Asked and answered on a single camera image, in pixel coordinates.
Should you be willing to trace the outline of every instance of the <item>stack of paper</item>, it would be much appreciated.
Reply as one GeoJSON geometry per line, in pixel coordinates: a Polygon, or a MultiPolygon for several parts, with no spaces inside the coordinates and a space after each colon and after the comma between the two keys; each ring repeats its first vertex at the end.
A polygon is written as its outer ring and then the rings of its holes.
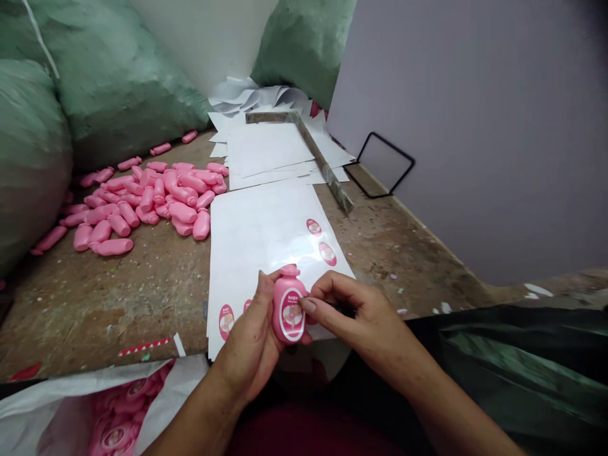
{"type": "MultiPolygon", "coordinates": [[[[215,197],[211,211],[211,267],[207,336],[213,361],[234,322],[255,294],[258,271],[289,263],[310,288],[335,270],[354,277],[313,187],[289,179],[215,197]]],[[[313,340],[333,335],[308,326],[313,340]]]]}
{"type": "Polygon", "coordinates": [[[218,112],[209,116],[218,133],[210,141],[211,158],[230,157],[230,190],[300,178],[306,184],[325,180],[296,127],[291,124],[246,125],[246,112],[297,110],[321,153],[341,182],[348,177],[341,168],[354,157],[327,133],[325,113],[311,117],[312,100],[293,87],[276,85],[259,89],[251,79],[228,78],[213,90],[210,102],[218,112]]]}

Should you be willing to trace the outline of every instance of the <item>white plastic bag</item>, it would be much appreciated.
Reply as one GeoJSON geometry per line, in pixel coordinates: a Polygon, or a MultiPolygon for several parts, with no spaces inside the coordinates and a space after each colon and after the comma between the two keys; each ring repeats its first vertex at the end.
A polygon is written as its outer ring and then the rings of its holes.
{"type": "MultiPolygon", "coordinates": [[[[0,445],[15,456],[82,456],[92,427],[88,395],[149,377],[167,362],[134,364],[48,380],[0,401],[0,445]]],[[[134,454],[154,441],[209,369],[202,355],[178,358],[150,405],[134,454]]]]}

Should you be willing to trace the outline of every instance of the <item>maroon clothing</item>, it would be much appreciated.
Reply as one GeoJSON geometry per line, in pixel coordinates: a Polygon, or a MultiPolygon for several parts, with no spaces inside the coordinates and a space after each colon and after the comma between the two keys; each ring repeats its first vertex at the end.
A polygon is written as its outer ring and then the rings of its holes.
{"type": "Polygon", "coordinates": [[[392,442],[338,408],[286,403],[240,423],[227,455],[403,455],[392,442]]]}

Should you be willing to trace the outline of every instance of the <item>bottle cap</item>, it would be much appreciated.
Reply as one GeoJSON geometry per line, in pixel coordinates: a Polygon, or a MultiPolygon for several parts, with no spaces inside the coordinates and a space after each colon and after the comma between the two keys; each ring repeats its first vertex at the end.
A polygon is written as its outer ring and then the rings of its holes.
{"type": "Polygon", "coordinates": [[[281,275],[286,277],[297,277],[300,275],[300,270],[294,265],[286,265],[281,268],[281,275]]]}

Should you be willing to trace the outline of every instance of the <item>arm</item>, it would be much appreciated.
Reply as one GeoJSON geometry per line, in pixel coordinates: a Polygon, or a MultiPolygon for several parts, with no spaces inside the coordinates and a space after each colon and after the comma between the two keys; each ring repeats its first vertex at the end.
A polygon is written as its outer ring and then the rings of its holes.
{"type": "MultiPolygon", "coordinates": [[[[268,382],[284,348],[272,329],[278,271],[260,271],[258,288],[207,375],[143,456],[222,455],[241,412],[268,382]]],[[[305,334],[303,343],[310,343],[305,334]]]]}
{"type": "Polygon", "coordinates": [[[379,290],[330,271],[300,305],[406,397],[441,456],[524,454],[443,372],[379,290]],[[327,302],[354,306],[356,318],[327,302]]]}

